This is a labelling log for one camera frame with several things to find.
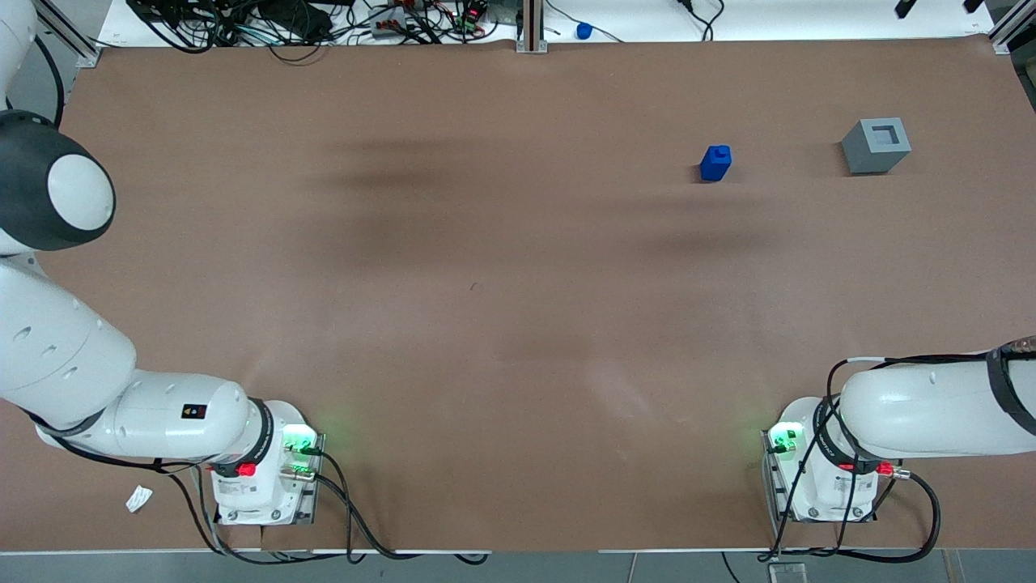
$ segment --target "brown paper surface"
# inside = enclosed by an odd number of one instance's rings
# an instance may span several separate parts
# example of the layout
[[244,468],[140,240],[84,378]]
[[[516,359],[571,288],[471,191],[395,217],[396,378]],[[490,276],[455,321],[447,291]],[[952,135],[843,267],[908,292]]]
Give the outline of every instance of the brown paper surface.
[[[883,116],[914,151],[848,175]],[[140,368],[297,406],[394,548],[767,547],[758,432],[831,365],[1036,330],[1036,123],[982,37],[112,50],[64,130],[118,208],[44,267]],[[713,143],[733,167],[698,183]],[[4,550],[200,547],[165,478],[0,416]],[[1033,456],[909,467],[941,546],[1034,548]],[[923,541],[897,491],[848,545]],[[262,543],[341,548],[342,517]]]

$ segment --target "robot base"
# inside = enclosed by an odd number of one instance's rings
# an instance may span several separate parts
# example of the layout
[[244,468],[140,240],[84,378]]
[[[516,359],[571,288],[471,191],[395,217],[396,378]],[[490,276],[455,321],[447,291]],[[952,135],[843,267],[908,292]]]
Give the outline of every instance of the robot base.
[[297,409],[280,401],[267,401],[274,417],[272,436],[266,456],[251,476],[224,477],[212,472],[212,491],[220,524],[274,526],[312,524],[322,458],[297,450],[323,447]]
[[[813,412],[819,404],[819,398],[797,400],[784,410],[776,426],[762,432],[762,482],[771,518],[775,523],[781,520],[781,515],[787,507],[792,484],[813,439]],[[781,443],[789,450],[783,454],[770,451]],[[845,518],[845,504],[848,502],[852,484],[853,474],[829,462],[819,447],[814,446],[806,462],[805,473],[799,478],[788,518],[797,522],[841,522]],[[876,490],[876,473],[856,476],[850,522],[870,520]]]

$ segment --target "floor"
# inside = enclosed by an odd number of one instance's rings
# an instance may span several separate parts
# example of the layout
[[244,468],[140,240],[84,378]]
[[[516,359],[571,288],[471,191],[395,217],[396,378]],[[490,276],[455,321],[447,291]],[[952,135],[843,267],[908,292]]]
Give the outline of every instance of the floor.
[[[87,34],[100,29],[110,0],[63,0],[56,2],[83,26]],[[998,18],[1012,0],[990,0],[989,9]],[[70,52],[48,38],[58,60],[65,84],[75,78]],[[11,89],[16,107],[50,114],[54,98],[50,74],[38,55],[30,54]],[[1036,89],[1024,74],[1028,59],[1036,57],[1036,43],[1012,56],[1023,88],[1036,109]],[[741,583],[768,581],[767,566],[754,553],[729,553],[730,566]],[[937,551],[925,560],[906,565],[873,564],[841,557],[807,558],[809,581],[813,583],[995,583],[1030,581],[1036,573],[1036,552],[1031,551]],[[451,556],[429,556],[396,562],[370,557],[351,566],[334,559],[271,569],[238,563],[208,553],[123,553],[63,555],[0,555],[0,583],[225,583],[248,578],[250,583],[286,579],[308,583],[340,581],[467,583],[543,582],[552,583],[675,583],[732,582],[718,553],[684,554],[598,554],[598,553],[497,553],[482,566],[462,564]]]

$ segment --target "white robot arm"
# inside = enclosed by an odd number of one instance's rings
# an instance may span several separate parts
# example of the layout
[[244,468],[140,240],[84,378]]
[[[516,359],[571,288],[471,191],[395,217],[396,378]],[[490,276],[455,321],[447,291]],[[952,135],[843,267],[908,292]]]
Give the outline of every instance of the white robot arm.
[[[35,19],[28,0],[0,3],[0,93]],[[232,381],[138,370],[130,340],[36,263],[36,251],[100,236],[114,211],[111,179],[81,145],[35,114],[0,111],[0,399],[74,453],[209,464],[224,523],[308,522],[318,436],[295,408]]]
[[827,398],[800,399],[766,433],[772,499],[783,509],[798,480],[795,520],[841,522],[850,500],[850,520],[867,520],[892,461],[1036,451],[1032,346],[1026,339],[942,359],[848,359],[877,368],[833,396],[836,413]]

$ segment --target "white paper scrap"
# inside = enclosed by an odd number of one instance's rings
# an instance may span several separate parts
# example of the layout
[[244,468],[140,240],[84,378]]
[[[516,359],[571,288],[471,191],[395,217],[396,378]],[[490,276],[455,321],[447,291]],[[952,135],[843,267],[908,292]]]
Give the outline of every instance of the white paper scrap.
[[152,494],[154,494],[153,491],[144,488],[143,486],[138,486],[137,490],[133,491],[133,496],[126,500],[126,509],[131,513],[136,513],[141,506],[144,505],[145,502],[148,501],[148,499],[151,498]]

